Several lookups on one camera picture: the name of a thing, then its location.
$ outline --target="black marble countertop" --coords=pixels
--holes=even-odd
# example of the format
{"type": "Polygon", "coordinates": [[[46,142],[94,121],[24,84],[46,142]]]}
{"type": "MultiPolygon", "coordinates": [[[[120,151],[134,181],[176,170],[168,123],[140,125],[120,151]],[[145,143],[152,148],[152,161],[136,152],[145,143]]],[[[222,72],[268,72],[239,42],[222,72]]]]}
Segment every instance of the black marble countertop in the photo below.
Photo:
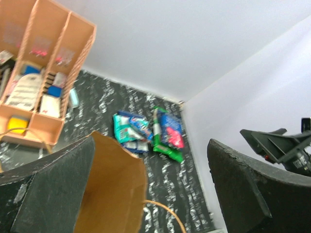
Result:
{"type": "MultiPolygon", "coordinates": [[[[119,109],[145,115],[150,122],[154,106],[161,106],[180,117],[179,105],[176,103],[85,71],[80,72],[74,86],[80,105],[78,108],[68,109],[64,128],[53,151],[64,148],[94,130],[113,137],[112,116],[119,109]]],[[[152,151],[138,155],[144,160],[148,174],[147,198],[161,202],[174,210],[188,233],[212,231],[214,225],[206,207],[184,128],[183,137],[185,148],[184,161],[181,164],[152,151]]],[[[0,160],[5,171],[46,155],[43,149],[0,143],[0,160]]],[[[177,221],[166,210],[146,204],[140,233],[179,232],[181,230],[177,221]]]]}

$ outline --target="open container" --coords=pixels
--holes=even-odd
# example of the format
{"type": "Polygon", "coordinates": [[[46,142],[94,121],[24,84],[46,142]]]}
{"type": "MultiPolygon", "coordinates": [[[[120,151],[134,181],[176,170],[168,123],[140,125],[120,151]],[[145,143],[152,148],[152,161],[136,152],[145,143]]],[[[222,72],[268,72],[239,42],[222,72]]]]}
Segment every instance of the open container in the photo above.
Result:
{"type": "MultiPolygon", "coordinates": [[[[63,129],[69,100],[79,71],[95,40],[96,26],[79,15],[51,0],[0,0],[0,51],[12,53],[17,62],[7,87],[0,99],[0,133],[7,129],[13,115],[29,119],[28,128],[53,147],[63,129]],[[33,53],[37,44],[43,44],[44,56],[33,53]],[[14,77],[22,65],[31,62],[45,67],[43,82],[31,111],[5,104],[14,77]],[[40,114],[42,96],[53,82],[53,76],[67,75],[62,90],[60,118],[40,114]]],[[[8,133],[4,141],[32,147],[42,147],[42,142],[31,132],[23,135],[8,133]]]]}

